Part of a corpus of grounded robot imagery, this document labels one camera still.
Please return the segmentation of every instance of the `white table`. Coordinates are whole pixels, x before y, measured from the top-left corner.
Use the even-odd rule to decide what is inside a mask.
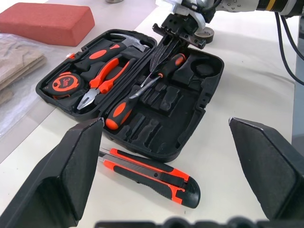
[[[152,31],[167,13],[155,9],[136,30],[160,40]],[[290,19],[293,35],[298,19]],[[190,222],[226,222],[233,216],[252,220],[265,215],[242,172],[228,126],[229,117],[249,119],[276,128],[291,140],[294,85],[282,64],[273,13],[217,12],[210,24],[216,34],[204,51],[222,58],[224,73],[206,114],[180,156],[170,163],[192,176],[201,189],[200,204],[189,209],[163,198],[146,186],[108,170],[97,170],[86,209],[78,227],[98,220],[152,220],[180,216]],[[295,54],[286,47],[295,67]],[[0,213],[6,208],[37,162],[58,144],[76,122],[55,109],[24,142],[0,164]],[[122,149],[102,137],[101,146]]]

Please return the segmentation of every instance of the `orange handle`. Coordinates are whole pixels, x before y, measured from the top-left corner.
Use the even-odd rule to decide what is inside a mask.
[[[130,99],[128,96],[119,102],[105,120],[105,125],[111,130],[117,130],[129,117],[138,98]]]
[[[103,61],[106,58],[111,58],[118,55],[121,51],[123,51],[124,49],[126,49],[126,45],[123,43],[117,43],[114,44],[111,47],[107,47],[103,50],[97,51],[93,54],[90,55],[89,59],[91,60],[95,60],[95,61]]]
[[[105,77],[113,70],[116,66],[119,64],[119,58],[115,57],[111,59],[107,64],[101,69],[101,71],[98,73],[98,75],[90,81],[90,87],[92,88],[98,88]]]
[[[111,78],[110,80],[107,80],[107,81],[103,82],[98,87],[100,92],[102,94],[106,94],[107,92],[109,92],[114,85],[114,81],[116,79],[118,79],[119,76],[122,75],[123,73],[127,73],[135,62],[136,62],[135,58],[130,59],[129,62],[127,62],[127,64],[123,67],[123,69],[115,77]]]
[[[164,67],[159,71],[158,76],[167,77],[169,74],[180,68],[180,66],[185,62],[186,57],[184,54],[179,53],[170,59]]]

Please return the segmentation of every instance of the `black gripper pad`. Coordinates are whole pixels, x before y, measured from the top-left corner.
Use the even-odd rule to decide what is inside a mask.
[[[67,131],[25,180],[0,217],[0,227],[77,226],[95,175],[103,125],[94,119]]]
[[[160,128],[160,123],[157,120],[151,119],[150,122],[138,133],[137,139],[132,141],[132,144],[140,147],[148,147],[151,139]]]
[[[165,112],[171,111],[174,107],[174,104],[178,100],[179,93],[180,93],[179,89],[169,86],[167,88],[167,93],[161,102],[160,110],[163,110]]]
[[[275,129],[232,118],[244,175],[269,219],[304,219],[304,158]]]

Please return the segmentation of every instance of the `orange and black handle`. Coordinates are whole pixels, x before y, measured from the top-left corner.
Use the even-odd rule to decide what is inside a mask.
[[[92,53],[89,57],[86,57],[84,60],[81,60],[78,63],[75,63],[74,66],[81,71],[88,71],[90,66],[96,62],[107,62],[111,58],[117,56],[123,50],[125,50],[127,46],[123,43],[115,43],[110,47],[104,48],[97,52]]]
[[[107,92],[109,92],[116,79],[118,79],[121,75],[124,75],[126,73],[128,73],[128,71],[132,68],[133,64],[136,62],[136,58],[131,58],[126,65],[124,65],[124,67],[122,68],[122,70],[113,78],[111,78],[110,80],[104,81],[99,87],[98,89],[100,90],[100,92],[102,94],[106,94]]]
[[[200,188],[189,175],[160,162],[138,157],[117,149],[111,149],[110,154],[123,160],[141,165],[161,173],[158,178],[146,176],[139,171],[126,168],[115,162],[105,160],[104,166],[137,183],[149,186],[162,196],[189,208],[196,208],[200,200]]]
[[[106,76],[119,64],[119,58],[122,55],[117,55],[108,61],[98,72],[96,77],[90,81],[90,88],[98,88],[106,78]]]
[[[138,89],[139,87],[132,87],[129,94],[136,93]],[[105,125],[113,131],[117,130],[129,117],[138,99],[139,97],[130,99],[129,96],[126,96],[112,109],[108,118],[105,120]]]
[[[186,61],[186,56],[182,53],[175,55],[170,59],[163,68],[158,72],[158,76],[168,77],[171,73],[176,71]]]
[[[71,96],[74,92],[83,87],[82,78],[71,72],[61,73],[51,83],[43,88],[43,91],[52,95],[56,99]]]

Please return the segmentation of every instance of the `black tool case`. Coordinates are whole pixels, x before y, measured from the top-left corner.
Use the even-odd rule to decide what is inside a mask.
[[[77,106],[83,95],[90,89],[89,81],[93,79],[104,62],[94,63],[89,71],[83,72],[75,63],[88,58],[92,53],[121,42],[111,38],[110,34],[119,33],[134,36],[149,48],[140,52],[128,47],[121,52],[122,65],[131,58],[137,61],[128,73],[119,77],[113,88],[106,94],[99,94],[92,104],[82,110]],[[144,34],[119,29],[109,30],[81,48],[81,52],[66,59],[37,85],[36,92],[47,103],[53,104],[74,117],[85,121],[98,116],[106,119],[111,110],[132,89],[138,86],[149,75],[149,65],[157,42]],[[174,160],[201,121],[206,105],[210,102],[219,84],[223,72],[223,61],[213,55],[181,46],[175,54],[183,53],[186,62],[166,79],[160,79],[140,97],[127,120],[117,130],[104,126],[104,132],[128,150],[162,161]],[[114,77],[123,66],[115,68],[105,80]],[[84,86],[70,97],[54,98],[45,91],[50,82],[63,72],[77,74]]]

